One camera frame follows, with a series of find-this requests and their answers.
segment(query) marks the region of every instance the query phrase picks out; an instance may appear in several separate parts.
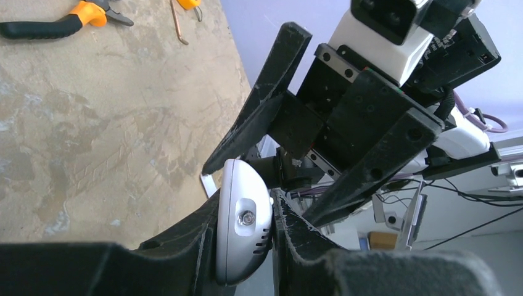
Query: black pliers handle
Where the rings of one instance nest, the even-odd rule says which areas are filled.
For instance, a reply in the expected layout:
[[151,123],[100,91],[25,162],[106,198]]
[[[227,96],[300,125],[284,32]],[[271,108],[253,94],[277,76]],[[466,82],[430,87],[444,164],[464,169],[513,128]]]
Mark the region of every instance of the black pliers handle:
[[70,36],[88,23],[103,27],[107,19],[126,26],[133,21],[109,7],[109,0],[83,0],[56,22],[4,22],[0,23],[0,35],[7,39],[59,39]]

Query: purple cable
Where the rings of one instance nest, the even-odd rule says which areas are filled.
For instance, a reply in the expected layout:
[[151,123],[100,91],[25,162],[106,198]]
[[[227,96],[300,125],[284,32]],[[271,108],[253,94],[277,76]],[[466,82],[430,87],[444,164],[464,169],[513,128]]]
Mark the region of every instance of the purple cable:
[[[463,103],[463,101],[461,100],[461,98],[459,97],[459,95],[456,92],[454,92],[454,99],[456,101],[456,106],[458,107],[458,110],[461,112],[461,114],[465,115],[465,114],[469,113],[469,109],[467,109],[467,107],[465,107],[465,104]],[[486,119],[492,120],[495,123],[499,124],[501,126],[501,128],[500,129],[499,128],[487,129],[487,126],[485,125],[485,123],[482,123],[475,116],[467,116],[466,118],[473,125],[477,126],[481,130],[486,130],[489,133],[503,134],[503,133],[506,133],[508,131],[508,125],[505,122],[503,122],[503,120],[501,120],[501,119],[499,119],[497,117],[494,117],[492,115],[489,115],[489,114],[483,114],[483,117],[485,117]]]

